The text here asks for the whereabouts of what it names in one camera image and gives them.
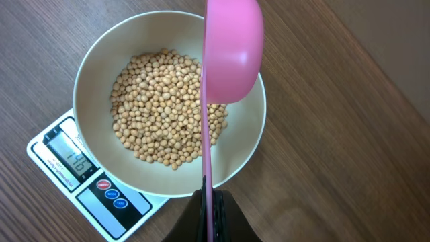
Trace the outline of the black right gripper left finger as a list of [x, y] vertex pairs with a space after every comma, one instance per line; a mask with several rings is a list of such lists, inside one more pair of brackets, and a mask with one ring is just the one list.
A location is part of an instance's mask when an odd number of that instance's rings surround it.
[[206, 242], [206, 178], [202, 179], [202, 187], [196, 190], [185, 210], [162, 242]]

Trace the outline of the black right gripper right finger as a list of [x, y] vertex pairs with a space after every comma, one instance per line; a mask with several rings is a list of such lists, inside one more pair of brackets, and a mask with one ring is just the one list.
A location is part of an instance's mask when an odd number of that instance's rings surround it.
[[229, 191], [213, 191], [213, 215], [215, 242], [261, 242]]

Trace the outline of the pink plastic measuring scoop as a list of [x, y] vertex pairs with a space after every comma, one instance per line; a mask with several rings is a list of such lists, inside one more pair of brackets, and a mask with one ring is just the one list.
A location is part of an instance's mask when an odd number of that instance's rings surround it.
[[231, 104], [253, 88], [263, 56], [263, 16], [256, 1], [207, 0], [200, 86], [202, 196], [206, 238], [214, 240], [208, 103]]

